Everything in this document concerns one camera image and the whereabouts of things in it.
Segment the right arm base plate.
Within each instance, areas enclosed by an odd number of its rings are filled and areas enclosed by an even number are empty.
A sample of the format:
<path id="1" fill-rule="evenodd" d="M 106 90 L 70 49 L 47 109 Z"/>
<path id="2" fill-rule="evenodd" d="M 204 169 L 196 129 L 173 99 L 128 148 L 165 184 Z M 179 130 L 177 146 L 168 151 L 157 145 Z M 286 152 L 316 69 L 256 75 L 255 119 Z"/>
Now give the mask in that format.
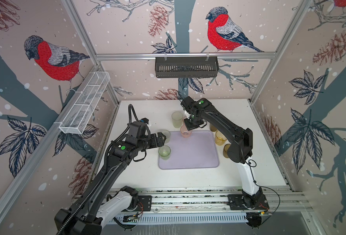
<path id="1" fill-rule="evenodd" d="M 227 205 L 232 211 L 269 210 L 269 204 L 264 194 L 256 194 L 254 196 L 246 194 L 229 194 L 227 199 Z"/>

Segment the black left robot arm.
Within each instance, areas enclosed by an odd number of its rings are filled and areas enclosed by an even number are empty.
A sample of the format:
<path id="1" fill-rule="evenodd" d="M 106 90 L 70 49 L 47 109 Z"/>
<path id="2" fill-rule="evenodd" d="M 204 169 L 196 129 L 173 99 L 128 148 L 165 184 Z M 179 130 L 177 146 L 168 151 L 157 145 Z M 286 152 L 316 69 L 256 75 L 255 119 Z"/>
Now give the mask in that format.
<path id="1" fill-rule="evenodd" d="M 126 130 L 107 147 L 100 173 L 81 197 L 68 210 L 55 216 L 59 235 L 99 235 L 116 215 L 137 206 L 138 191 L 125 186 L 108 202 L 104 202 L 111 187 L 136 156 L 148 149 L 162 147 L 166 136 L 151 133 L 146 119 L 130 122 Z"/>

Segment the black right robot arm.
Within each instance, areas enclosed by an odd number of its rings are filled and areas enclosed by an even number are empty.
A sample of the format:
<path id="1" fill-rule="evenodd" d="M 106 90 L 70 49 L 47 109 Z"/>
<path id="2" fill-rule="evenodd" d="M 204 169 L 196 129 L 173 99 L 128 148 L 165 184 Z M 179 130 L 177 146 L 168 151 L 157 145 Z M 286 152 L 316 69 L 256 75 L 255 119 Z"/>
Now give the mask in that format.
<path id="1" fill-rule="evenodd" d="M 248 209 L 254 209 L 265 201 L 266 197 L 262 187 L 255 180 L 253 168 L 256 166 L 252 160 L 253 132 L 251 129 L 236 125 L 207 99 L 193 100 L 186 97 L 181 101 L 188 118 L 184 121 L 188 130 L 201 128 L 205 122 L 213 125 L 229 141 L 227 155 L 237 164 L 242 182 L 243 205 Z"/>

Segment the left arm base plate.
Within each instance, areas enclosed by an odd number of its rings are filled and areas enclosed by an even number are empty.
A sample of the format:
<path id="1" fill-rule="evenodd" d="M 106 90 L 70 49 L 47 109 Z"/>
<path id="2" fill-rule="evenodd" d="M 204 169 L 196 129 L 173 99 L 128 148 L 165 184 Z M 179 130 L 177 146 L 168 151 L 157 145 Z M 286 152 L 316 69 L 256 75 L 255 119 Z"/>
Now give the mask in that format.
<path id="1" fill-rule="evenodd" d="M 132 204 L 129 208 L 123 210 L 123 212 L 150 212 L 152 205 L 152 196 L 142 195 L 138 196 L 138 200 L 132 199 Z"/>

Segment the bright green faceted glass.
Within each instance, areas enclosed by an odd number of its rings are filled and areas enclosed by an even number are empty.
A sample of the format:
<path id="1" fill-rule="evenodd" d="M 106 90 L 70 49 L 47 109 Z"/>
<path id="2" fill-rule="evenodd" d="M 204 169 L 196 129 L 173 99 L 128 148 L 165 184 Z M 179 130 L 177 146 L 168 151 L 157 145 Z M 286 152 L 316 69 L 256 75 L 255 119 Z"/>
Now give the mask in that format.
<path id="1" fill-rule="evenodd" d="M 158 154 L 160 159 L 162 160 L 168 160 L 171 155 L 171 148 L 169 146 L 162 146 L 158 150 Z"/>

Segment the pale green dimpled short glass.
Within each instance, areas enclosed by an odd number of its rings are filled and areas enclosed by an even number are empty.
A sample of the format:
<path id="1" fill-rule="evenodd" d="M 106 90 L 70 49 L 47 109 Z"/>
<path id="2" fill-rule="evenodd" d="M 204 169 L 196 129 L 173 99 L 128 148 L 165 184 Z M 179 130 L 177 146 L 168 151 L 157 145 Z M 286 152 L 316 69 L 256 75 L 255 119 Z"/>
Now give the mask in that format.
<path id="1" fill-rule="evenodd" d="M 161 130 L 161 133 L 166 137 L 165 144 L 168 144 L 171 138 L 171 132 L 168 130 Z"/>

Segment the pink glass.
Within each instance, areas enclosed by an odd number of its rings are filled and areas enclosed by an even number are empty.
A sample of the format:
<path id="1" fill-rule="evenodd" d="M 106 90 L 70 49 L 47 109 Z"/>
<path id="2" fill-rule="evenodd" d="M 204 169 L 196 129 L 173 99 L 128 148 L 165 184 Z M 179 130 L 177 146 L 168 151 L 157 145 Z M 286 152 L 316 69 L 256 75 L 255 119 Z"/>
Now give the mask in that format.
<path id="1" fill-rule="evenodd" d="M 192 133 L 192 131 L 191 131 L 191 130 L 188 130 L 187 127 L 186 127 L 185 125 L 182 125 L 182 126 L 181 126 L 180 132 L 181 132 L 182 137 L 184 137 L 184 138 L 190 137 L 190 136 L 191 136 L 191 133 Z"/>

